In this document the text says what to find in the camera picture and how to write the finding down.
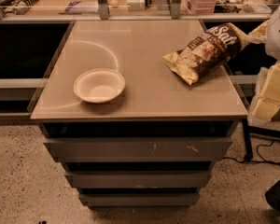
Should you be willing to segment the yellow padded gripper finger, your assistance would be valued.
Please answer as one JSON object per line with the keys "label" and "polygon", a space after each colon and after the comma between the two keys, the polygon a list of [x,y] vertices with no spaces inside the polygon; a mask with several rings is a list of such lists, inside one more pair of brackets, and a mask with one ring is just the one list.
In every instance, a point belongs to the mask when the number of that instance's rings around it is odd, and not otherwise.
{"label": "yellow padded gripper finger", "polygon": [[255,28],[252,32],[250,32],[247,36],[248,41],[254,44],[265,43],[267,38],[266,34],[268,23],[269,20],[266,20],[257,28]]}
{"label": "yellow padded gripper finger", "polygon": [[271,120],[280,109],[280,60],[267,72],[259,99],[252,111],[257,119]]}

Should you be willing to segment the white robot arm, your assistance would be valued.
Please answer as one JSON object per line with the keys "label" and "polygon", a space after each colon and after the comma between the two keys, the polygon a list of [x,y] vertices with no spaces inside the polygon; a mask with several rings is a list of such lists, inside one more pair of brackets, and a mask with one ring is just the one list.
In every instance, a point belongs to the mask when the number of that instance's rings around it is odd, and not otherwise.
{"label": "white robot arm", "polygon": [[276,59],[266,73],[259,73],[256,100],[250,108],[254,118],[271,120],[280,109],[280,6],[269,20],[248,34],[248,41],[263,43],[266,54]]}

